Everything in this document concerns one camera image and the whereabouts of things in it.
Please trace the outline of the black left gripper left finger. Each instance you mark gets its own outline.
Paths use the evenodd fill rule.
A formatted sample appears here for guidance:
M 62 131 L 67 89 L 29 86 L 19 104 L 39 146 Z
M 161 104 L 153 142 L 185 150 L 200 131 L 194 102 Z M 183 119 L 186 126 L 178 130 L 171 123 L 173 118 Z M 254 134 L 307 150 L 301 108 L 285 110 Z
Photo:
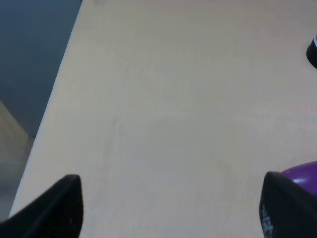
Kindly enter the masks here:
M 0 223 L 2 238 L 78 238 L 83 224 L 81 178 L 68 174 Z

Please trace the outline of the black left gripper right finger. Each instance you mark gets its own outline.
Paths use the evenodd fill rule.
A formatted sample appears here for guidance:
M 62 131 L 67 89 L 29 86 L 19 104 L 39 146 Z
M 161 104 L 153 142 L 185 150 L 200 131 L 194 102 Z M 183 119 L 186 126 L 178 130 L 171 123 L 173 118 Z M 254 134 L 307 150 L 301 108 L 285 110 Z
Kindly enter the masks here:
M 317 197 L 280 172 L 267 172 L 259 217 L 265 238 L 316 238 Z

